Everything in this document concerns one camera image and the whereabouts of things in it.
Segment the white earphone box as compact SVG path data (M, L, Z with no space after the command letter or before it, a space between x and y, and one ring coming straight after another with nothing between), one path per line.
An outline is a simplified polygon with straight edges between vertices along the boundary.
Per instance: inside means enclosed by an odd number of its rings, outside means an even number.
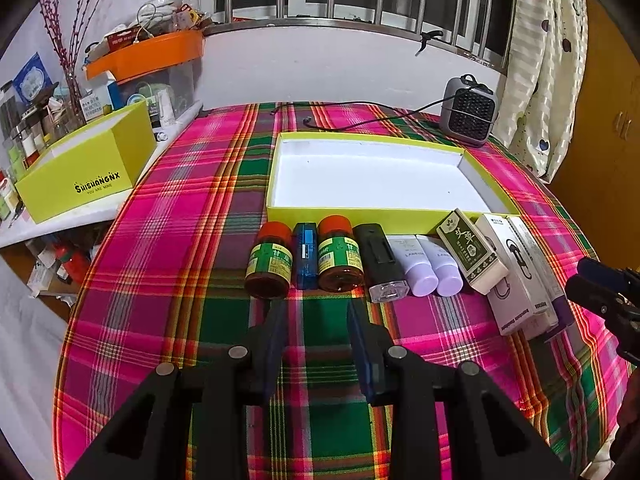
M488 292L499 333L508 336L522 330L551 307L544 285L521 240L506 217L483 214L477 229L495 249L508 274Z

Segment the brown jar orange lid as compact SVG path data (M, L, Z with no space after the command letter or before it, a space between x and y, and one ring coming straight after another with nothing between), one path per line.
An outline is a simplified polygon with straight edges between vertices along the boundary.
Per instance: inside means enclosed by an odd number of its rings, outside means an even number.
M326 292L350 292L364 283L363 266L352 224L332 214L318 225L318 284Z
M269 221L260 227L244 278L244 288L250 296L263 300L288 296L293 271L292 239L292 230L282 222Z

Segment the white lavender cream tube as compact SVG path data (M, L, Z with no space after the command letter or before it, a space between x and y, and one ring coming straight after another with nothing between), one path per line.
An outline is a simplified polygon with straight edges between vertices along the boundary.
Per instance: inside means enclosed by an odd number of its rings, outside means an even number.
M438 278L416 236L390 235L387 240L395 258L404 270L413 296L431 295L437 288Z

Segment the blue translucent small box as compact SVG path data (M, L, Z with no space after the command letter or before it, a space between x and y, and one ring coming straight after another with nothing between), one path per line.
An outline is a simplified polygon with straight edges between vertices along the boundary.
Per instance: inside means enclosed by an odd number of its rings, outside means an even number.
M296 224L294 231L295 286L300 290L318 287L318 232L314 223Z

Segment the green white medicine box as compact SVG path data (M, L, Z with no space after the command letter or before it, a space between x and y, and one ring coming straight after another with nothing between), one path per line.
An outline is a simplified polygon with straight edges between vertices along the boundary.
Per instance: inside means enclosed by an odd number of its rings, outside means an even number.
M455 209L436 226L442 244L454 257L460 272L472 289L488 295L509 269L500 260L483 233L460 210Z

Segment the white purple long box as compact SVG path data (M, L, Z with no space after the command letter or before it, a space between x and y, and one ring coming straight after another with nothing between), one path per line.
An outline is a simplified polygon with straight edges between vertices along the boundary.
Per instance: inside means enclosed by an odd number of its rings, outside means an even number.
M537 315L523 326L523 334L527 340L538 339L544 342L552 341L564 330L575 324L574 314L565 296L559 280L551 269L548 259L533 237L532 232L519 216L508 218L513 231L526 249L529 259L544 285L551 307L544 314Z

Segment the wooden wardrobe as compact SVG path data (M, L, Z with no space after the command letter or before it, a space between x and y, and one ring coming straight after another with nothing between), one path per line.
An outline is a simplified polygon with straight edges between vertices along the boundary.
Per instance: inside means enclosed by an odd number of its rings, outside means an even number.
M639 62L598 0L573 139L553 194L612 268L639 267Z

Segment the pink plaid tablecloth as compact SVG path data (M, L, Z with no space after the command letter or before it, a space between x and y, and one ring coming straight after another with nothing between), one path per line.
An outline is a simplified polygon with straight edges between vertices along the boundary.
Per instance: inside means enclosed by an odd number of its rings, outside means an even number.
M262 319L247 296L247 258L264 221L277 136L310 122L436 141L431 117L377 105L217 108L172 142L129 197L93 261L63 344L53 409L55 474L64 478L105 423L161 362L192 366L240 342ZM292 292L290 339L269 408L248 412L254 479L383 479L392 413L360 394L344 296ZM374 322L425 359L473 360L573 474L613 431L629 376L616 342L582 309L550 342L498 333L488 301L375 304Z

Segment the shallow yellow-green tray box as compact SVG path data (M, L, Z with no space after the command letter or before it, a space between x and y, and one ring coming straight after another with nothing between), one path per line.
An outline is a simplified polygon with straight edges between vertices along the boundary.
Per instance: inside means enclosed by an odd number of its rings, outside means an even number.
M266 217L287 226L331 214L387 234L427 234L450 211L470 219L518 207L464 148L367 133L284 132L274 148Z

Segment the cream patterned curtain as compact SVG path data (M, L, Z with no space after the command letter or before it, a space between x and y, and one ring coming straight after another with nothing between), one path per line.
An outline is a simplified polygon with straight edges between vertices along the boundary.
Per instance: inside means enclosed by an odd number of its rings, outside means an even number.
M515 0L492 135L544 183L570 147L587 51L586 0Z

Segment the yellow-green box lid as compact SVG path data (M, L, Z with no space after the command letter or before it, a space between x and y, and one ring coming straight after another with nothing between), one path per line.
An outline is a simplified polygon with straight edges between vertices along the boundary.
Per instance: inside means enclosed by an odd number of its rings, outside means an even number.
M17 192L41 223L133 188L155 149L146 105L131 104L52 144L17 181Z

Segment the clear plastic storage box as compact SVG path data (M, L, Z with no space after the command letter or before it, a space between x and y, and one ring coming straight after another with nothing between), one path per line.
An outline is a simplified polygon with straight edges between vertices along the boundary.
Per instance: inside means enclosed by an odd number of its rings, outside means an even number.
M153 128L168 127L195 102L192 62L169 66L118 84L127 105L144 101Z

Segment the white side shelf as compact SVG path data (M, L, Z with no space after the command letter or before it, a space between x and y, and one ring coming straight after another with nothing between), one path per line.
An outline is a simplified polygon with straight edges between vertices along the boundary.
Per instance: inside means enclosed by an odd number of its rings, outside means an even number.
M191 125L198 113L203 109L201 101L195 101L177 120L166 128L155 129L155 132L166 134L166 140L160 141L156 149L150 156L148 162L144 166L137 183L140 183L146 173L151 169L154 162L162 156L169 145L177 136L180 136L187 126ZM36 223L27 211L20 214L11 224L6 224L1 228L0 247L8 247L16 243L31 240L32 238L49 235L68 229L79 228L80 226L88 226L89 224L102 221L114 220L117 217L119 209L126 202L131 194L132 189L123 190L110 196L94 200L85 205L81 205L74 209L58 214L47 221Z

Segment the blue white carton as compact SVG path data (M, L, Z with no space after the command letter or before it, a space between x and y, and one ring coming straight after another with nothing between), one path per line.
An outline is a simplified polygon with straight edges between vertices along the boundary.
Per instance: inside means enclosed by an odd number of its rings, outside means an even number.
M86 122L107 115L108 108L114 112L124 106L122 95L115 81L92 89L80 100L81 111Z

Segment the orange plastic bin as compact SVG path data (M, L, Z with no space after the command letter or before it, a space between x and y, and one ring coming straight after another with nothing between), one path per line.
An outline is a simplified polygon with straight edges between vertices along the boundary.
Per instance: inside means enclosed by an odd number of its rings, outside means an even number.
M86 66L86 78L109 72L117 82L127 82L203 55L204 37L199 30L171 32L102 56Z

